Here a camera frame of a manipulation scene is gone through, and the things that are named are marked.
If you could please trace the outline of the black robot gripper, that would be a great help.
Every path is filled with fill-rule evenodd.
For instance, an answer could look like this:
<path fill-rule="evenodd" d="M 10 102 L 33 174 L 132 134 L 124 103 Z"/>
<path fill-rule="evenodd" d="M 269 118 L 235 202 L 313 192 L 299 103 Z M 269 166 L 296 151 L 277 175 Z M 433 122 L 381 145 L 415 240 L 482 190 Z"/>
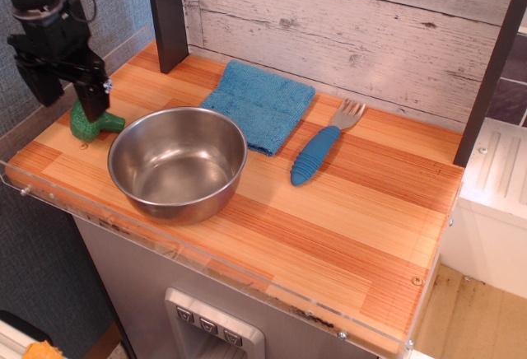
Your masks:
<path fill-rule="evenodd" d="M 95 122 L 110 107 L 110 79 L 93 52 L 84 15 L 67 10 L 14 9 L 22 34 L 9 35 L 16 67 L 35 98 L 50 107 L 63 95 L 62 81 L 74 85 L 86 119 Z"/>

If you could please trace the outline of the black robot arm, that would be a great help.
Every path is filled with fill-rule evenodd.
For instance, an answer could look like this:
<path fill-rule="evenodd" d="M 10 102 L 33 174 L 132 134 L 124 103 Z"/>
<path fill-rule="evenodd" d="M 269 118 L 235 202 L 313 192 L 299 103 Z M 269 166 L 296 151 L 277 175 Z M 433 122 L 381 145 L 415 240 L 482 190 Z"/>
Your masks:
<path fill-rule="evenodd" d="M 9 35 L 16 67 L 35 98 L 51 106 L 74 85 L 86 119 L 95 122 L 110 106 L 105 62 L 89 46 L 91 32 L 81 0 L 10 0 L 23 33 Z"/>

